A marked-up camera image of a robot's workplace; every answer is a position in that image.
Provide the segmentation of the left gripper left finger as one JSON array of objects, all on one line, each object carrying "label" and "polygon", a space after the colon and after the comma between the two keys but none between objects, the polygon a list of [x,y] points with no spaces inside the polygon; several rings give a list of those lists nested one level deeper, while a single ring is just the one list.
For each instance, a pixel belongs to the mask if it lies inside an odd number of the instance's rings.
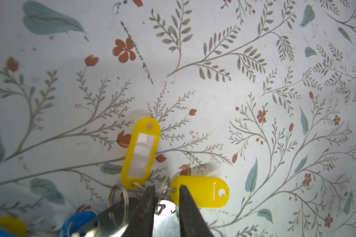
[{"label": "left gripper left finger", "polygon": [[145,189],[122,237],[152,237],[157,198],[155,186]]}]

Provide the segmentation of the yellow key tag windowed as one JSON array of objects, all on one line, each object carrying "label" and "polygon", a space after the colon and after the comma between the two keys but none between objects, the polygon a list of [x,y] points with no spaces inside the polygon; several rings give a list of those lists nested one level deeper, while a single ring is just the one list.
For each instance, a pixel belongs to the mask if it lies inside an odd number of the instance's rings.
[{"label": "yellow key tag windowed", "polygon": [[160,125],[153,118],[142,118],[134,126],[121,172],[126,189],[136,189],[148,180],[160,135]]}]

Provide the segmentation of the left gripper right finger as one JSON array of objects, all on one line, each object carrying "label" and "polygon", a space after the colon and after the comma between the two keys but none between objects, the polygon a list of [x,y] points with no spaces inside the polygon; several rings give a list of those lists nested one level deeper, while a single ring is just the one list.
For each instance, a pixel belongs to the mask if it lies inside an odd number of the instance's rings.
[{"label": "left gripper right finger", "polygon": [[180,186],[179,222],[181,237],[214,237],[203,219],[189,189]]}]

